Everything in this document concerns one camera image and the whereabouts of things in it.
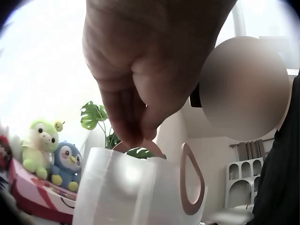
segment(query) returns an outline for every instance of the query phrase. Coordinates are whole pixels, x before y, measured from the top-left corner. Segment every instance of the yellow beak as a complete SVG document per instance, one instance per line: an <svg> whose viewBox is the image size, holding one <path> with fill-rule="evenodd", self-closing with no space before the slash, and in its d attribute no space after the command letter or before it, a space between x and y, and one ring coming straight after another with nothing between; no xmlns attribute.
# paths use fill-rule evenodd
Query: yellow beak
<svg viewBox="0 0 300 225"><path fill-rule="evenodd" d="M75 163L76 162L76 159L75 159L75 157L74 156L69 156L69 159L70 159L70 161L71 161L71 163Z"/></svg>

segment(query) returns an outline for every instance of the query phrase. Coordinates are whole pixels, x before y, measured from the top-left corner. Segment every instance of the finger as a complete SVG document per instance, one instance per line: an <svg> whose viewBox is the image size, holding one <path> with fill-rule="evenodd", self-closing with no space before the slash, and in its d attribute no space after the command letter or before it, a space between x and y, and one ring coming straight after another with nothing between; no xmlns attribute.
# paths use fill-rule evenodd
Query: finger
<svg viewBox="0 0 300 225"><path fill-rule="evenodd" d="M121 141L124 141L125 143L134 142L134 136L124 116L121 93L106 92L101 90L100 92L103 105L115 134Z"/></svg>
<svg viewBox="0 0 300 225"><path fill-rule="evenodd" d="M165 113L161 108L147 106L141 121L141 129L144 139L153 140L157 134L157 128L171 114Z"/></svg>
<svg viewBox="0 0 300 225"><path fill-rule="evenodd" d="M143 140L143 135L140 129L140 114L143 108L143 102L135 97L136 88L125 90L121 93L122 108L125 120L127 121L128 129L130 130L133 140L127 143L130 147L137 147Z"/></svg>

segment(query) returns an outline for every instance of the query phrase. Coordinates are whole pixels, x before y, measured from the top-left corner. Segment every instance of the monstera leaf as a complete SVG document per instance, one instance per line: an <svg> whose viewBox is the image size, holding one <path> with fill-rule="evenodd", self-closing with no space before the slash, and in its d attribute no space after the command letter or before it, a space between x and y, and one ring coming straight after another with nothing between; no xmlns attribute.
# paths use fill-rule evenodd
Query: monstera leaf
<svg viewBox="0 0 300 225"><path fill-rule="evenodd" d="M105 121L107 119L104 106L95 105L92 101L81 108L81 116L81 126L87 130L93 130L98 121Z"/></svg>
<svg viewBox="0 0 300 225"><path fill-rule="evenodd" d="M111 135L106 137L106 148L113 149L113 147L115 147L120 142L121 141L119 140L117 135L115 135L115 132L114 132Z"/></svg>
<svg viewBox="0 0 300 225"><path fill-rule="evenodd" d="M147 158L154 157L154 155L145 148L133 148L128 150L125 154L138 159L147 159Z"/></svg>

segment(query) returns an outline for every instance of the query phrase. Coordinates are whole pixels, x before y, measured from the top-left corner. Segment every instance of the hand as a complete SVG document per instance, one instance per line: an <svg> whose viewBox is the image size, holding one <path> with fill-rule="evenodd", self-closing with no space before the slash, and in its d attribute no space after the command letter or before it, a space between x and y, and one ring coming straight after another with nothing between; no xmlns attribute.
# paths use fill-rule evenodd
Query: hand
<svg viewBox="0 0 300 225"><path fill-rule="evenodd" d="M152 140L181 109L235 2L87 0L83 53L120 140Z"/></svg>

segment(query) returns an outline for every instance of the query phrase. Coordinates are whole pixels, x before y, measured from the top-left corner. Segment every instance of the green stuffed toy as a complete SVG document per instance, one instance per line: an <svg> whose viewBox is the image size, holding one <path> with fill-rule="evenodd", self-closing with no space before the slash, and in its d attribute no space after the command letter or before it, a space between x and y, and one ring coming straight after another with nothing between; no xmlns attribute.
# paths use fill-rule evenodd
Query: green stuffed toy
<svg viewBox="0 0 300 225"><path fill-rule="evenodd" d="M50 153L58 146L58 132L62 131L62 127L59 121L51 124L44 119L35 120L30 125L27 137L21 141L24 168L42 180L48 177L46 169L50 166Z"/></svg>

